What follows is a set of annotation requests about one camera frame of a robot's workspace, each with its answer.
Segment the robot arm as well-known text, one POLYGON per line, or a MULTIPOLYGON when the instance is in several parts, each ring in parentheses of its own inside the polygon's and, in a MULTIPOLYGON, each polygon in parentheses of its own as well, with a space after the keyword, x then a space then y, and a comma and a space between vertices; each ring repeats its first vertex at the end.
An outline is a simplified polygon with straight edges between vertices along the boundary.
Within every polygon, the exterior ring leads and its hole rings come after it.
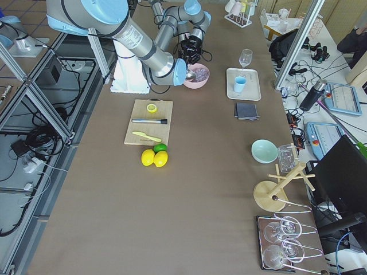
POLYGON ((120 42, 142 63, 146 80, 155 85, 182 85, 187 66, 183 59, 163 51, 130 17, 127 1, 47 1, 51 28, 87 36, 94 28, 120 42))
POLYGON ((211 15, 199 1, 185 1, 181 6, 164 9, 161 1, 149 1, 154 21, 159 26, 155 38, 157 47, 165 51, 174 37, 179 38, 178 57, 193 65, 201 59, 202 44, 211 23, 211 15))

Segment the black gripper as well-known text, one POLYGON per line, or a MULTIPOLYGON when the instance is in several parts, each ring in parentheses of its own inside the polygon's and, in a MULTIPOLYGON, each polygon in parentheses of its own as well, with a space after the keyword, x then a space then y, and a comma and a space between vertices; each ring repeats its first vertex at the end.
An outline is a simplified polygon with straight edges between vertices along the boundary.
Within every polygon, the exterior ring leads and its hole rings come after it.
POLYGON ((201 59, 202 53, 202 39, 196 36, 190 36, 189 38, 180 42, 181 49, 178 51, 178 57, 183 59, 187 65, 193 65, 201 59))

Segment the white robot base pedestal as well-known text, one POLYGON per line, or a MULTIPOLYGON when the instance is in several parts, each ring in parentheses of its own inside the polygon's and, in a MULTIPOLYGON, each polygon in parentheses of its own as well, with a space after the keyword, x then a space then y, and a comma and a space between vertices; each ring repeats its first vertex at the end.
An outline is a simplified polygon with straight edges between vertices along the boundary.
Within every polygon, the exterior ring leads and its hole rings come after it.
POLYGON ((140 60, 120 42, 114 41, 114 47, 118 61, 114 71, 111 92, 148 94, 150 88, 143 76, 140 60))

